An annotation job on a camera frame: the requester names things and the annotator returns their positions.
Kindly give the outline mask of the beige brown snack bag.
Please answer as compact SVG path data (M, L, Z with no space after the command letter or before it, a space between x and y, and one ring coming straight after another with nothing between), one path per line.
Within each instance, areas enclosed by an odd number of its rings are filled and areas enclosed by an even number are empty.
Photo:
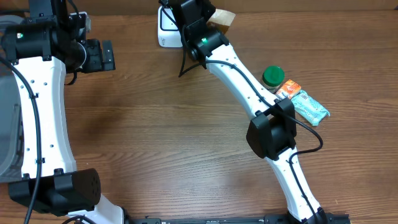
M227 33L228 29L236 17L235 13L223 9L216 9L215 13L206 22L208 27L217 28L223 34Z

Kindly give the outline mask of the green lid jar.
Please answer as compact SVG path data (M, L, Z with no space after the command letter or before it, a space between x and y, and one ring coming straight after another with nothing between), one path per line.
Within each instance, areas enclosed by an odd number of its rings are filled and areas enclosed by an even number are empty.
M275 93L283 84L285 73L279 66L271 65L262 74L262 81L265 88L271 93Z

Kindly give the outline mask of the orange small packet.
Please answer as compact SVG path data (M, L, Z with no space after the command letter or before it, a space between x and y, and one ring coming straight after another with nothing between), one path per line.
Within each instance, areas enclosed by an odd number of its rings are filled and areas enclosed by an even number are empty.
M281 100L284 98L292 99L298 95L302 87L293 80L287 80L275 93Z

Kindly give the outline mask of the mint green wipes pack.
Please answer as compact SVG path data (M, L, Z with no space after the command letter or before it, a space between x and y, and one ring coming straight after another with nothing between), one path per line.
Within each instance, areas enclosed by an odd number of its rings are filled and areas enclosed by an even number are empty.
M330 112L304 90L301 90L291 101L295 106L295 111L312 126L318 126L324 118L330 116Z

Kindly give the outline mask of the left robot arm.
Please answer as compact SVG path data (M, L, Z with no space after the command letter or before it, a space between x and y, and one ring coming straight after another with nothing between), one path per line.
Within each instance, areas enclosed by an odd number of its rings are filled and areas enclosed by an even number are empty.
M87 39L87 13L68 12L72 1L29 1L29 16L1 39L1 62L14 74L21 100L22 178L8 185L10 198L33 212L67 223L129 222L125 209L101 192L94 169L78 170L68 138L64 88L67 74L116 68L111 42Z

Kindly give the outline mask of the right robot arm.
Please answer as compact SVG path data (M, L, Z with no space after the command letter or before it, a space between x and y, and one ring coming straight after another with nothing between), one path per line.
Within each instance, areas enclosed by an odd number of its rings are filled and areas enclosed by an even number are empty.
M210 1L161 1L180 32L183 52L228 87L250 120L246 140L272 167L287 201L290 223L328 223L301 169L296 126L320 135L295 117L294 104L262 86L238 58L227 37L208 24L216 8Z

